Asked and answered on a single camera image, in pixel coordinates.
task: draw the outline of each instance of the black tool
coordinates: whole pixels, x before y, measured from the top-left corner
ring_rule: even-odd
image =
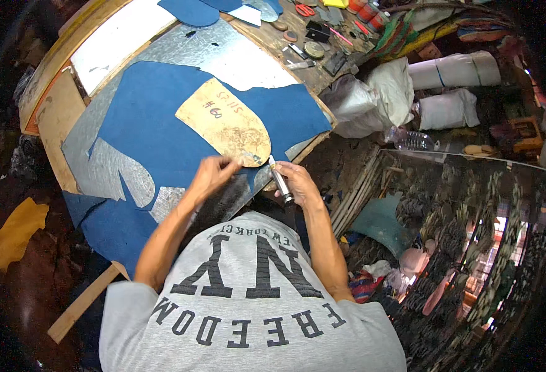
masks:
[[[314,41],[326,43],[329,41],[329,37],[331,36],[329,26],[315,21],[309,21],[306,25],[306,30],[308,31],[306,33],[306,37]]]
[[[325,69],[331,76],[335,76],[347,61],[347,56],[343,51],[335,53],[322,68]]]
[[[308,55],[306,53],[304,53],[302,51],[302,49],[300,49],[296,44],[290,43],[290,48],[291,48],[291,50],[296,52],[298,54],[298,56],[302,57],[302,59],[305,60],[306,58],[308,58]]]

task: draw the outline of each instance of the glue can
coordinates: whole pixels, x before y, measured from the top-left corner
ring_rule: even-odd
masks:
[[[356,14],[366,4],[367,4],[366,0],[349,0],[349,5],[347,6],[347,11],[349,11],[352,14]]]
[[[360,21],[368,22],[369,20],[374,18],[374,16],[378,12],[378,3],[375,1],[370,1],[366,5],[364,5],[364,7],[357,13],[357,18]]]
[[[391,16],[389,12],[378,12],[373,19],[368,22],[368,26],[372,28],[373,31],[380,33],[384,26],[389,22],[388,17]]]

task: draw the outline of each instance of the pink pen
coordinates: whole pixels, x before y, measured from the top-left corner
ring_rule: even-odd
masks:
[[[343,41],[345,41],[346,43],[348,43],[349,45],[351,45],[353,47],[353,44],[351,43],[351,41],[347,40],[344,38],[344,36],[340,33],[338,33],[337,31],[333,30],[332,28],[329,27],[329,30],[333,31],[334,34],[336,34],[337,36],[339,36],[341,39],[343,39]]]

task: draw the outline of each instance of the red scissors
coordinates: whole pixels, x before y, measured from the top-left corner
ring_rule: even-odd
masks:
[[[310,17],[314,15],[314,11],[308,5],[298,4],[295,6],[295,11],[303,17]]]

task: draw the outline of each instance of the man's right hand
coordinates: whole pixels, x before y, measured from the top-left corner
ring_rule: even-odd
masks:
[[[275,169],[287,178],[287,186],[295,197],[295,203],[304,210],[319,208],[322,203],[321,193],[308,174],[306,168],[288,161],[278,161]]]

